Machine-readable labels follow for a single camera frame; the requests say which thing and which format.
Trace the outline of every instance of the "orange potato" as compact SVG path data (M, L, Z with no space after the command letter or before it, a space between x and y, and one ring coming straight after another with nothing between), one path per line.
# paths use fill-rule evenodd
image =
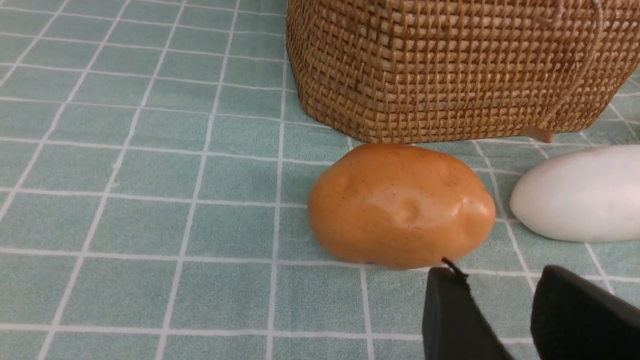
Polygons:
M456 261L487 239L495 204L476 173L442 152L368 143L327 168L308 197L319 244L392 270Z

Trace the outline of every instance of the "white stone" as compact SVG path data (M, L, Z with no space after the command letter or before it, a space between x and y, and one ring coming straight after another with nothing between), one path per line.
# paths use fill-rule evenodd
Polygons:
M594 147L528 171L511 211L530 230L564 241L640 240L640 145Z

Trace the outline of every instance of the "table surface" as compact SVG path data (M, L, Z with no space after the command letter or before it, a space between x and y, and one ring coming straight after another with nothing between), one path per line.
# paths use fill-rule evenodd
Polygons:
M360 143L306 116L285 0L0 0L0 359L420 359L426 272L339 263L305 200ZM563 265L640 306L640 241L550 241L509 210L546 158L638 143L640 72L555 143L431 143L497 203L459 262L517 359Z

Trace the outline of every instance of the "wicker basket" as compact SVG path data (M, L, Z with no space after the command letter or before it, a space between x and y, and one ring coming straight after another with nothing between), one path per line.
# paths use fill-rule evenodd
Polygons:
M580 131L640 61L640 0L289 0L303 109L363 142Z

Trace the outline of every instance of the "basket handle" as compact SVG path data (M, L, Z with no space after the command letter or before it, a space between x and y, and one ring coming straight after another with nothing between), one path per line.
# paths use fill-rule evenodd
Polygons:
M564 92L564 96L560 98L558 101L556 101L556 103L552 107L547 109L544 116L542 117L542 120L540 120L537 126L525 126L522 129L522 134L525 136L528 136L529 138L532 138L541 142L545 142L545 143L550 143L553 141L553 138L554 138L553 132L546 130L545 126L547 125L549 120L556 114L556 112L560 109L560 107L564 104L564 102L571 97L571 94L573 93L573 91L578 87L580 80L582 79L582 77L585 75L585 73L591 66L591 62L595 57L597 45L600 41L600 35L602 34L602 17L603 17L602 4L600 4L600 0L591 0L591 1L593 3L593 7L596 12L596 22L595 22L595 34L593 35L593 38L591 38L591 42L589 43L589 50L587 51L587 55L582 60L578 73L576 73L575 78L573 80L573 83L571 83L571 85L569 85L569 87ZM549 21L547 19L539 18L538 20L544 23L545 25L556 27L559 24L560 16L562 15L563 11L564 11L563 0L556 0L556 12L554 14L553 19Z

